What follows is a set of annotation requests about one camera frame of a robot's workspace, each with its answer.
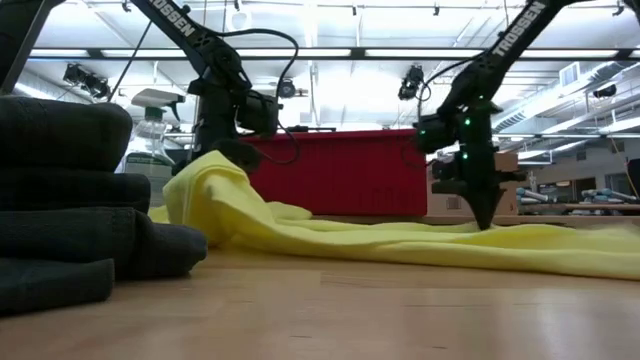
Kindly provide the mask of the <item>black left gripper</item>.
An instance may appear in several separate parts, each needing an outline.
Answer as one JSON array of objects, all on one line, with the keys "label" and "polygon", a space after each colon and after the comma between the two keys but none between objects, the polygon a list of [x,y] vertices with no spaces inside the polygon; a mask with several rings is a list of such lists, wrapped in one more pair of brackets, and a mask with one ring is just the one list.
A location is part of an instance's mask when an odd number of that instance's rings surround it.
[{"label": "black left gripper", "polygon": [[238,138],[231,123],[199,121],[194,128],[194,143],[189,155],[172,167],[172,174],[177,175],[190,163],[212,151],[220,152],[246,173],[256,171],[262,161],[262,155],[253,145]]}]

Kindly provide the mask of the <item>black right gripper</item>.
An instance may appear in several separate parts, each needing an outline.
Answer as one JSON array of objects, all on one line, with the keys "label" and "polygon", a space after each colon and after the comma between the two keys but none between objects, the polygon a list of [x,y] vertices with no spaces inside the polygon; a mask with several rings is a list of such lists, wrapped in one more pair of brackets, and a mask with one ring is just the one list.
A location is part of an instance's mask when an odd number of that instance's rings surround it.
[{"label": "black right gripper", "polygon": [[[476,162],[467,154],[458,154],[450,161],[435,160],[432,164],[432,192],[437,194],[465,194],[469,191],[469,205],[479,229],[492,225],[496,209],[504,195],[498,187],[503,182],[520,182],[526,179],[522,171],[496,170],[495,161],[481,159]],[[481,192],[488,189],[488,205]]]}]

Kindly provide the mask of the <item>yellow garment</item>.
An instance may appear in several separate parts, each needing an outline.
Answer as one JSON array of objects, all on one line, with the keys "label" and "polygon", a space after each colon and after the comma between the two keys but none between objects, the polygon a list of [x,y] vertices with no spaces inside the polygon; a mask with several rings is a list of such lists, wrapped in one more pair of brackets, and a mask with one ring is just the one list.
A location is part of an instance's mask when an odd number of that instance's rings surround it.
[{"label": "yellow garment", "polygon": [[568,228],[316,220],[265,201],[248,175],[214,151],[163,188],[150,218],[202,232],[209,245],[264,253],[431,266],[529,271],[640,281],[640,227]]}]

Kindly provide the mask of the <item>dark grey garment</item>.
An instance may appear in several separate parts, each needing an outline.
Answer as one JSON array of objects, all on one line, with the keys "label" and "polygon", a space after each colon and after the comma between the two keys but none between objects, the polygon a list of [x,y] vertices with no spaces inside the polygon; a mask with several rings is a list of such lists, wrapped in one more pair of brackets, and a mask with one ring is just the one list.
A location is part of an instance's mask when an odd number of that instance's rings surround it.
[{"label": "dark grey garment", "polygon": [[153,221],[149,180],[117,171],[132,125],[111,103],[0,97],[0,317],[101,302],[205,259],[205,236]]}]

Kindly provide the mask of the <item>red plastic bin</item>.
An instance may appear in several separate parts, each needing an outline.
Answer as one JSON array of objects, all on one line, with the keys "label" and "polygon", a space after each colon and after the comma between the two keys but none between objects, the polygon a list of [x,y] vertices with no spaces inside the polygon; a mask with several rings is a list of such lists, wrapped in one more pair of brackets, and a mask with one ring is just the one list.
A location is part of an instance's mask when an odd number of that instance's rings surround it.
[{"label": "red plastic bin", "polygon": [[337,216],[424,216],[425,157],[412,144],[414,131],[370,130],[296,133],[247,141],[276,160],[249,175],[251,186],[279,201]]}]

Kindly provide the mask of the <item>cardboard box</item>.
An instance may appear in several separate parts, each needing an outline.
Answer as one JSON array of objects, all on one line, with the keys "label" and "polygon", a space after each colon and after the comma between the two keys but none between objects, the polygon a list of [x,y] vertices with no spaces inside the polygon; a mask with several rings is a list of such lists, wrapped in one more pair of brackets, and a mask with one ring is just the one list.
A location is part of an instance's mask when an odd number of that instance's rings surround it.
[{"label": "cardboard box", "polygon": [[[518,169],[518,157],[512,153],[495,154],[496,169],[501,171],[516,171]],[[431,185],[436,182],[433,175],[433,166],[427,167],[427,215],[428,216],[473,216],[471,208],[465,200],[453,194],[436,194],[432,191]],[[517,182],[505,182],[501,188],[505,190],[495,214],[497,216],[507,216],[517,214],[516,188]]]}]

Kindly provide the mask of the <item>clear spray bottle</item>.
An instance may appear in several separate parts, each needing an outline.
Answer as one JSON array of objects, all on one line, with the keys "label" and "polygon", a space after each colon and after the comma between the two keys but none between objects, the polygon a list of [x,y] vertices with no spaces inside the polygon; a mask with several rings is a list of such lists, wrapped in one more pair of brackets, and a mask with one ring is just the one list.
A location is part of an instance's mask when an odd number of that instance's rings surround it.
[{"label": "clear spray bottle", "polygon": [[150,183],[150,207],[164,205],[163,188],[172,178],[175,162],[165,151],[165,132],[179,125],[177,105],[185,102],[179,93],[146,88],[131,99],[131,105],[144,111],[134,121],[128,147],[117,173],[144,175]]}]

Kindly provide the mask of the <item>black overhead crossbar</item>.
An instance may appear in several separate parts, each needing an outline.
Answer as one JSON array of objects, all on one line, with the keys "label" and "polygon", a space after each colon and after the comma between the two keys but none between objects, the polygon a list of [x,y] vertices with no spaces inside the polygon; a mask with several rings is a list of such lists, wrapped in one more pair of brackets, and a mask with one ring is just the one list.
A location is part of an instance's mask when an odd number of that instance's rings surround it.
[{"label": "black overhead crossbar", "polygon": [[[248,60],[285,60],[297,55],[302,60],[425,60],[457,61],[481,53],[476,48],[239,48],[237,53]],[[140,61],[182,61],[184,52],[176,48],[36,48],[31,60],[73,61],[134,58]],[[520,58],[524,61],[640,61],[640,48],[530,48]]]}]

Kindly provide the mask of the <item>black ceiling spotlight cluster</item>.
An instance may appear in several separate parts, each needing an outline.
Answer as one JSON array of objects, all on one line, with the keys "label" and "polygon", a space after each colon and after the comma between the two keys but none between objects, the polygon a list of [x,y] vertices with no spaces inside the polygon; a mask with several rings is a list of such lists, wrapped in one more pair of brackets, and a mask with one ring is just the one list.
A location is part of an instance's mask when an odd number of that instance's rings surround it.
[{"label": "black ceiling spotlight cluster", "polygon": [[107,98],[111,93],[106,78],[99,77],[79,64],[68,64],[63,80],[72,87],[79,87],[94,99]]}]

